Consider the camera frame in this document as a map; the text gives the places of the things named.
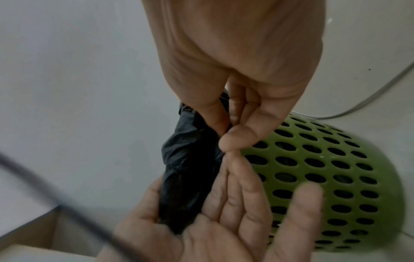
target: wire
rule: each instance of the wire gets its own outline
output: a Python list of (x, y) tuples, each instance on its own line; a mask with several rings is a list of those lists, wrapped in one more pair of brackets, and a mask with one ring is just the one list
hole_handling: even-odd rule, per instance
[(383, 95), (385, 92), (387, 92), (391, 87), (393, 87), (398, 81), (400, 81), (413, 68), (414, 68), (414, 61), (411, 62), (411, 64), (409, 64), (406, 68), (404, 68), (400, 73), (398, 73), (396, 76), (394, 76), (388, 83), (386, 83), (378, 91), (376, 91), (375, 93), (373, 93), (368, 98), (364, 99), (362, 102), (358, 103), (354, 107), (352, 107), (352, 108), (350, 108), (347, 111), (344, 111), (342, 113), (335, 114), (335, 115), (331, 115), (331, 116), (327, 116), (327, 117), (306, 115), (306, 114), (302, 114), (302, 113), (295, 112), (295, 111), (292, 111), (292, 113), (294, 113), (296, 115), (299, 115), (301, 117), (307, 117), (307, 118), (316, 119), (316, 120), (325, 120), (325, 119), (332, 119), (332, 118), (346, 116), (348, 114), (351, 114), (351, 113), (353, 113), (353, 112), (355, 112), (355, 111), (357, 111), (357, 110), (359, 110), (359, 109), (367, 106), (372, 101), (374, 101), (377, 98), (379, 98), (381, 95)]
[(0, 166), (9, 171), (10, 174), (17, 177), (26, 185), (35, 189), (38, 195), (42, 196), (51, 204), (60, 206), (60, 210), (64, 212), (75, 223), (79, 224), (96, 238), (110, 244), (120, 254), (133, 262), (149, 261), (144, 255), (140, 254), (136, 249), (129, 246), (124, 241), (114, 237), (110, 231), (100, 226), (98, 223), (92, 221), (82, 212), (77, 210), (74, 204), (69, 204), (71, 201), (64, 197), (56, 188), (41, 178), (38, 174), (27, 169), (23, 165), (15, 162), (10, 157), (0, 152)]

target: gray cable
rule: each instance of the gray cable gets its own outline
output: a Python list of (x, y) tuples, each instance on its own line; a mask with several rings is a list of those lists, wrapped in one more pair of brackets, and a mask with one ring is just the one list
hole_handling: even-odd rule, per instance
[(353, 112), (367, 106), (369, 103), (371, 103), (372, 101), (376, 100), (378, 97), (383, 95), (391, 87), (393, 87), (398, 81), (400, 81), (413, 68), (414, 68), (414, 61), (411, 62), (411, 64), (409, 64), (406, 68), (404, 68), (400, 73), (398, 73), (396, 76), (394, 76), (388, 83), (386, 83), (378, 91), (376, 91), (375, 93), (373, 93), (368, 98), (364, 99), (362, 102), (358, 103), (354, 107), (352, 107), (352, 108), (350, 108), (347, 111), (344, 111), (342, 113), (335, 114), (335, 115), (332, 115), (332, 116), (327, 116), (327, 117), (306, 115), (306, 114), (301, 114), (301, 113), (298, 113), (298, 112), (295, 112), (295, 111), (292, 111), (292, 113), (294, 113), (296, 115), (299, 115), (301, 117), (307, 117), (307, 118), (316, 119), (316, 120), (332, 119), (332, 118), (337, 118), (337, 117), (342, 117), (342, 116), (348, 115), (350, 113), (353, 113)]

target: black trash bag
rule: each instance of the black trash bag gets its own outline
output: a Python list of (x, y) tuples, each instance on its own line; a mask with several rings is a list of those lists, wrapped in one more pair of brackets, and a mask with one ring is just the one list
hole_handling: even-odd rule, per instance
[[(228, 112), (226, 92), (220, 101)], [(174, 234), (181, 234), (200, 213), (224, 156), (217, 133), (199, 113), (181, 104), (179, 114), (175, 132), (162, 148), (166, 170), (159, 215), (159, 223)]]

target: hand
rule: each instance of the hand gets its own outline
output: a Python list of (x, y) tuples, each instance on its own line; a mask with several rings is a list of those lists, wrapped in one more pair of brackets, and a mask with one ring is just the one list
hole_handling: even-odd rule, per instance
[[(319, 63), (324, 0), (142, 2), (171, 89), (219, 136), (232, 122), (224, 152), (276, 129)], [(226, 83), (230, 117), (219, 101)]]
[[(162, 180), (155, 181), (115, 235), (151, 262), (309, 262), (322, 217), (322, 190), (296, 190), (272, 245), (266, 250), (272, 214), (262, 183), (249, 162), (227, 154), (201, 213), (182, 235), (157, 224)], [(104, 247), (97, 262), (121, 262)]]

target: laundry basket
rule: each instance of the laundry basket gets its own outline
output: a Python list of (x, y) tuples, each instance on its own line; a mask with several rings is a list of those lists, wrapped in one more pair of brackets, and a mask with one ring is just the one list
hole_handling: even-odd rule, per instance
[(319, 183), (325, 192), (317, 251), (372, 250), (401, 229), (405, 205), (398, 174), (380, 150), (355, 134), (291, 114), (243, 155), (270, 202), (269, 243), (304, 181)]

